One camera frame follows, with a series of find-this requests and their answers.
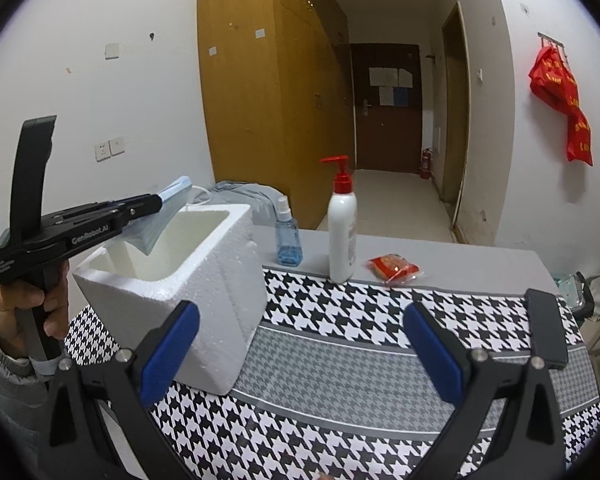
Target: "white spray bottle cap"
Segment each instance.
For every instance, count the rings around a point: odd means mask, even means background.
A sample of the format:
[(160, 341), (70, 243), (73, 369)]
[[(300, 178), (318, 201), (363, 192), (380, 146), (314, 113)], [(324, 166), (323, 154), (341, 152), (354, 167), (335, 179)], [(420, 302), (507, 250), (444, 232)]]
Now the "white spray bottle cap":
[(289, 198), (283, 195), (278, 199), (278, 220), (289, 222), (291, 220), (291, 208), (289, 207)]

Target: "tile floor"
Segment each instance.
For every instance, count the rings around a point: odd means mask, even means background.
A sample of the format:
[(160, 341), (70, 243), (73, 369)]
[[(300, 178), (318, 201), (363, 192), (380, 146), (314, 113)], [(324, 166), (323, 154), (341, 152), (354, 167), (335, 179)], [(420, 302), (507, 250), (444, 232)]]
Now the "tile floor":
[[(371, 170), (357, 170), (353, 179), (359, 234), (455, 242), (445, 206), (430, 180)], [(325, 216), (318, 231), (327, 230)]]

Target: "fire extinguisher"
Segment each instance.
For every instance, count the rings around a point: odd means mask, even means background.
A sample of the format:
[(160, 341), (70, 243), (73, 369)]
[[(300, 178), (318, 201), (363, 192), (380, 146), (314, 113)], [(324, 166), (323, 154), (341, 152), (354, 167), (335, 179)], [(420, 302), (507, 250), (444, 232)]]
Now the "fire extinguisher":
[(422, 152), (420, 160), (420, 178), (429, 180), (431, 178), (431, 149), (427, 148)]

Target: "table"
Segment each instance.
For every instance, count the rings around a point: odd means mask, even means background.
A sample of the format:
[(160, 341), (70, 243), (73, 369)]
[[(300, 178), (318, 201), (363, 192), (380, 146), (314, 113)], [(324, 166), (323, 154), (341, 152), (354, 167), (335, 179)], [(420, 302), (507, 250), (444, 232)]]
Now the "table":
[[(465, 346), (524, 362), (530, 339), (520, 296), (556, 292), (529, 251), (419, 240), (358, 237), (358, 261), (387, 252), (419, 264), (412, 288), (387, 289), (358, 264), (352, 282), (324, 278), (328, 236), (301, 232), (305, 258), (274, 262), (270, 228), (255, 228), (269, 304), (240, 377), (225, 397), (174, 383), (152, 414), (200, 478), (400, 479), (418, 463), (452, 407), (430, 384), (400, 330), (400, 314), (421, 301)], [(570, 462), (600, 423), (600, 400), (582, 338), (564, 302), (570, 364), (552, 370)], [(110, 358), (115, 342), (92, 310), (72, 322), (67, 348), (78, 362)], [(475, 470), (502, 404), (494, 402), (461, 473)]]

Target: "houndstooth tablecloth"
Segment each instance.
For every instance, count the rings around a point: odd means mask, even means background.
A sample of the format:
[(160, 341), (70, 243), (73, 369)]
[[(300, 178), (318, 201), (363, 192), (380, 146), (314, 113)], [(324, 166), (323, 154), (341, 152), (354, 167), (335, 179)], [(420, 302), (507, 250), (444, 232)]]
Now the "houndstooth tablecloth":
[[(267, 309), (240, 377), (218, 397), (173, 383), (151, 413), (199, 478), (403, 479), (442, 430), (442, 402), (400, 328), (421, 301), (467, 348), (524, 362), (530, 349), (521, 297), (485, 296), (325, 278), (264, 269)], [(570, 363), (551, 376), (568, 463), (600, 424), (587, 350), (561, 298)], [(72, 320), (65, 341), (79, 364), (118, 349), (94, 311)], [(503, 403), (495, 401), (460, 471), (483, 459)]]

